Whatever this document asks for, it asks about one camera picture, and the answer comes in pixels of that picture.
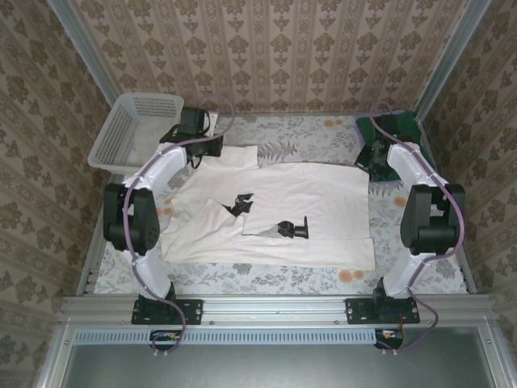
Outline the aluminium mounting rail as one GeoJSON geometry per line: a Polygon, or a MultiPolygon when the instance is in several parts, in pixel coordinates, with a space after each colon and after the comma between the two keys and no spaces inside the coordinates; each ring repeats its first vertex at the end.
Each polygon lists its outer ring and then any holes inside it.
{"type": "MultiPolygon", "coordinates": [[[[347,325],[347,313],[359,295],[334,296],[201,296],[203,327],[331,327],[347,325]]],[[[60,325],[126,327],[134,294],[67,297],[58,315],[60,325]]],[[[421,295],[439,315],[441,327],[477,327],[497,320],[486,295],[421,295]]]]}

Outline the grey metal panel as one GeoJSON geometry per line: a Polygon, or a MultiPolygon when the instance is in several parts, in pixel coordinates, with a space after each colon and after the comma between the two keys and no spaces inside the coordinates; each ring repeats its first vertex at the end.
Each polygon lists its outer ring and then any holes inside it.
{"type": "Polygon", "coordinates": [[[495,388],[477,339],[434,341],[409,352],[372,346],[79,346],[62,388],[495,388]]]}

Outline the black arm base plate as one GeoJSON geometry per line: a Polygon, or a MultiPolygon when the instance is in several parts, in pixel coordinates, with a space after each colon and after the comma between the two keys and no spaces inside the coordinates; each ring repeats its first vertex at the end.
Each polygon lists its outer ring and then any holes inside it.
{"type": "MultiPolygon", "coordinates": [[[[201,299],[179,299],[175,302],[187,325],[200,325],[203,315],[201,299]]],[[[171,305],[139,296],[132,309],[133,325],[181,325],[179,312],[171,305]]]]}
{"type": "Polygon", "coordinates": [[[348,298],[345,304],[347,323],[351,325],[420,323],[417,304],[411,297],[407,299],[387,297],[379,300],[348,298]]]}

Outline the white perforated plastic basket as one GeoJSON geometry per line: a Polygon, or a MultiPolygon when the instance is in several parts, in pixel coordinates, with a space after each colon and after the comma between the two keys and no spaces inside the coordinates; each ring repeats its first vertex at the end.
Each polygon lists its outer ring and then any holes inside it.
{"type": "Polygon", "coordinates": [[[137,172],[153,156],[159,139],[180,122],[183,106],[180,95],[120,95],[92,146],[88,164],[114,175],[137,172]]]}

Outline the aluminium frame post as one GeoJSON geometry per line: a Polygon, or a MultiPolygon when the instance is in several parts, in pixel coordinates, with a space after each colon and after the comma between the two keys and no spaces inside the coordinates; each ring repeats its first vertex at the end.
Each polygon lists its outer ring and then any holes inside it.
{"type": "Polygon", "coordinates": [[[469,0],[414,109],[423,121],[451,75],[491,0],[469,0]]]}
{"type": "Polygon", "coordinates": [[[71,0],[48,0],[48,4],[83,59],[104,98],[112,106],[120,93],[112,76],[108,73],[107,67],[103,64],[90,34],[73,8],[71,0]]]}

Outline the white t-shirt robot arm print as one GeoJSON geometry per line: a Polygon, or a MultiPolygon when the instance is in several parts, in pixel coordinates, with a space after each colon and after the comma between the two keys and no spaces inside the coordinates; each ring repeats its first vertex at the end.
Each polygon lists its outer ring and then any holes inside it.
{"type": "Polygon", "coordinates": [[[355,167],[261,167],[256,146],[228,146],[201,162],[171,207],[160,237],[169,263],[375,268],[368,176],[355,167]]]}

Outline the floral patterned tablecloth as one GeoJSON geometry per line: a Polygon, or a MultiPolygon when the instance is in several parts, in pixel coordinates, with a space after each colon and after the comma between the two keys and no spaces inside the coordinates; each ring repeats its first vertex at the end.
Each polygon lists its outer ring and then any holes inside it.
{"type": "MultiPolygon", "coordinates": [[[[225,135],[228,146],[258,147],[258,164],[326,162],[351,166],[358,145],[352,116],[237,116],[225,135]]],[[[167,227],[170,198],[193,171],[178,173],[160,196],[161,227],[167,227]]],[[[167,264],[178,294],[371,294],[399,256],[405,253],[399,234],[409,189],[400,181],[369,184],[369,217],[376,271],[299,268],[258,264],[167,264]]],[[[128,261],[106,242],[95,283],[97,294],[138,293],[128,261]]],[[[431,262],[414,285],[421,294],[467,293],[455,256],[431,262]]]]}

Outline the green folded t-shirt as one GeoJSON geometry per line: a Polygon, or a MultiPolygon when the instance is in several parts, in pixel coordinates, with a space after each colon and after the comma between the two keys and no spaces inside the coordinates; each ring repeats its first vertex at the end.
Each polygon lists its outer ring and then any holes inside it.
{"type": "MultiPolygon", "coordinates": [[[[392,137],[397,138],[400,141],[413,142],[416,144],[420,143],[421,132],[414,119],[414,115],[411,112],[404,112],[399,115],[388,114],[378,116],[374,118],[374,121],[392,137]]],[[[370,121],[370,118],[362,118],[357,120],[357,124],[364,136],[365,145],[371,145],[377,139],[384,139],[394,144],[394,141],[387,138],[383,133],[380,133],[370,121]]],[[[379,182],[391,182],[399,180],[398,174],[391,167],[391,173],[389,174],[387,181],[370,181],[373,183],[379,182]]]]}

